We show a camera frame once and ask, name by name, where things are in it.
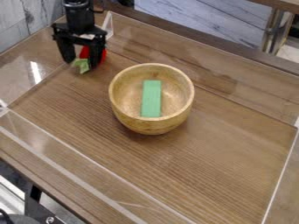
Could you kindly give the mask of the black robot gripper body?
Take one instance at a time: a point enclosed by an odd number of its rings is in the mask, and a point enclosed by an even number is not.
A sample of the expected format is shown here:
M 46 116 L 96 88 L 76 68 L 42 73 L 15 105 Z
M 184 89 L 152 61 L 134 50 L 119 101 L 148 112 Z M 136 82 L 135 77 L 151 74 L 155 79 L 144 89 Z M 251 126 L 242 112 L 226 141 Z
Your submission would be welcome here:
M 55 23 L 52 39 L 59 46 L 106 46 L 108 33 L 95 25 Z

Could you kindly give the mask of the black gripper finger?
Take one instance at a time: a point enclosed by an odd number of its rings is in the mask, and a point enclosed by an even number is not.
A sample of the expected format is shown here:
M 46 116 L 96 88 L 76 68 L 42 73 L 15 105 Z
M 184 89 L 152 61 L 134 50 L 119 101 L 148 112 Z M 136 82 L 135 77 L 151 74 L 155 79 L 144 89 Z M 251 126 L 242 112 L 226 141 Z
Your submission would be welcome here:
M 106 41 L 96 40 L 92 41 L 88 45 L 88 63 L 90 68 L 95 69 L 99 66 L 99 63 L 103 58 L 103 52 L 106 50 Z
M 71 63 L 76 58 L 75 46 L 66 38 L 56 39 L 60 55 L 67 63 Z

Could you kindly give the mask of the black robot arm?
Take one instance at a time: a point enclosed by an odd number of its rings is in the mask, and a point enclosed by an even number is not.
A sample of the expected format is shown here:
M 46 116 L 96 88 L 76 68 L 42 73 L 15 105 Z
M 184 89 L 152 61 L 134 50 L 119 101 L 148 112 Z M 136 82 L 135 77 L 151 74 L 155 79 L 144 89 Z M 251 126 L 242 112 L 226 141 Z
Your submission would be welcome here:
M 108 32 L 95 25 L 95 14 L 103 10 L 94 10 L 94 0 L 63 0 L 63 6 L 67 22 L 51 25 L 52 39 L 63 60 L 84 74 L 106 58 Z

